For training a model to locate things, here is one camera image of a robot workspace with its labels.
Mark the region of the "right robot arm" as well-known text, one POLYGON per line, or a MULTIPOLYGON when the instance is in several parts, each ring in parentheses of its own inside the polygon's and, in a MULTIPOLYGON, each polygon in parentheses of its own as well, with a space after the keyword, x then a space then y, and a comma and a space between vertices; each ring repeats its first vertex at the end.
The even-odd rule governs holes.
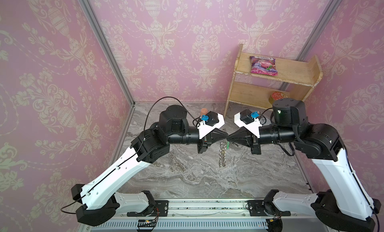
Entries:
POLYGON ((327 124, 311 124, 304 102, 292 98, 276 100, 273 121, 263 126, 260 115, 246 109, 234 116, 239 129, 228 136, 259 155, 262 145, 290 145, 289 155, 302 152, 320 170, 329 189, 309 195, 271 190, 263 200, 267 214, 279 217, 296 212, 317 217, 324 225, 344 232, 380 230, 381 202, 371 198, 353 169, 339 134, 327 124))

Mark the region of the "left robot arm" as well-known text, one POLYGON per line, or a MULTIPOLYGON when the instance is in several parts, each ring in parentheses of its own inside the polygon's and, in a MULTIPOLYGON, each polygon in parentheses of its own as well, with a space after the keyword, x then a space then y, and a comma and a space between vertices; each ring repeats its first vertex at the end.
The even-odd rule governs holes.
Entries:
POLYGON ((122 194, 118 190, 133 176, 170 152, 173 144, 196 145, 199 154, 212 144, 224 140, 228 134, 220 128, 224 116, 214 111, 193 119, 181 102, 170 105, 153 123, 131 142, 131 145, 108 169, 88 184, 76 184, 71 193, 80 207, 74 212, 77 221, 88 226, 99 226, 116 214, 126 216, 155 216, 159 209, 150 191, 122 194))

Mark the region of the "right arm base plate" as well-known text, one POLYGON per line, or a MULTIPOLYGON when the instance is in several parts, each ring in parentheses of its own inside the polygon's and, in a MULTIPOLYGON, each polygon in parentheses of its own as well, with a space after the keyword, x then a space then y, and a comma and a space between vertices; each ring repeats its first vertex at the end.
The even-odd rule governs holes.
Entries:
POLYGON ((248 200, 246 209, 249 211, 251 217, 269 216, 266 212, 263 200, 248 200))

